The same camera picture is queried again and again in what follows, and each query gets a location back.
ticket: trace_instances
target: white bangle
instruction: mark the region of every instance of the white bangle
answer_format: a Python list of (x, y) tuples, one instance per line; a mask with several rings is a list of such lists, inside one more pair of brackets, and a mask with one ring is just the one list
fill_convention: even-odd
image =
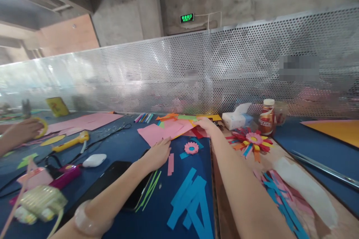
[(85, 213), (85, 208), (91, 200), (83, 202), (75, 212), (75, 224), (77, 229), (87, 235), (93, 237), (102, 237), (102, 235), (107, 232), (112, 224), (113, 220), (107, 223), (95, 223), (89, 219)]

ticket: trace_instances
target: black smartphone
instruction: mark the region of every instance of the black smartphone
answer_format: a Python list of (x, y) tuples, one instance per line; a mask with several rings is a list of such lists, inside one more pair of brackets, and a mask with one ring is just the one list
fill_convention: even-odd
[[(105, 190), (109, 185), (115, 182), (130, 166), (131, 162), (115, 161), (110, 167), (97, 179), (94, 184), (82, 195), (75, 204), (64, 214), (59, 228), (68, 222), (75, 214), (76, 209), (85, 201), (91, 200)], [(153, 172), (149, 173), (132, 192), (131, 196), (125, 202), (122, 210), (133, 211), (138, 206), (147, 185), (153, 176)]]

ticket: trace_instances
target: person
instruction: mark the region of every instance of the person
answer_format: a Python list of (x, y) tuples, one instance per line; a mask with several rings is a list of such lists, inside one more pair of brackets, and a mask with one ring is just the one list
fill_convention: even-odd
[[(295, 238), (284, 217), (261, 183), (235, 153), (218, 127), (208, 118), (194, 122), (210, 135), (223, 184), (238, 233), (242, 239)], [(101, 238), (126, 200), (148, 173), (166, 163), (171, 139), (159, 141), (127, 171), (93, 200), (82, 207), (82, 225), (75, 217), (59, 229), (52, 239)]]
[(0, 125), (0, 157), (23, 143), (34, 139), (44, 128), (37, 119), (29, 118), (17, 124)]

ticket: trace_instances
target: pink paper flower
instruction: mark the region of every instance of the pink paper flower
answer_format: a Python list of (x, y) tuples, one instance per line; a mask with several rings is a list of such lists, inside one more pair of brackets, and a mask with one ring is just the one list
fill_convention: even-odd
[(262, 137), (257, 133), (248, 133), (246, 134), (246, 139), (248, 142), (255, 145), (260, 145), (263, 142)]
[(184, 151), (188, 154), (196, 154), (198, 152), (199, 146), (195, 142), (188, 142), (184, 145)]

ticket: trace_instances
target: exit sign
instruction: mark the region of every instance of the exit sign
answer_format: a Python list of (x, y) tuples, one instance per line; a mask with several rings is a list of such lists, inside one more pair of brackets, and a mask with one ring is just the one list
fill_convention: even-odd
[(179, 19), (181, 20), (181, 23), (194, 21), (194, 13), (182, 15)]

